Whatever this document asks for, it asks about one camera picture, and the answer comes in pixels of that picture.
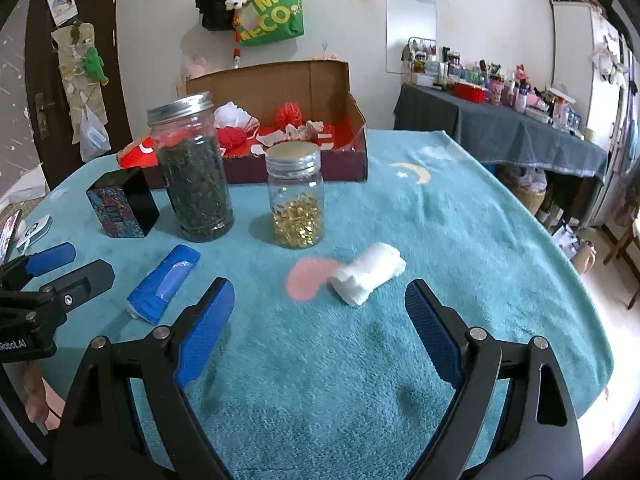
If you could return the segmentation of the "person left hand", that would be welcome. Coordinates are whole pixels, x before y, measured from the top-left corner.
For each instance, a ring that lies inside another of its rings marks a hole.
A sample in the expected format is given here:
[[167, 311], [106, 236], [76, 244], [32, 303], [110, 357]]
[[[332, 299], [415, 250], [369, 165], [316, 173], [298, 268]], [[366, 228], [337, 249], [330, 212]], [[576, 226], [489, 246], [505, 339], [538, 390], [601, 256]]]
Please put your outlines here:
[[29, 421], [41, 424], [47, 430], [58, 429], [65, 401], [43, 378], [39, 362], [30, 361], [26, 364], [21, 382], [27, 394], [24, 404]]

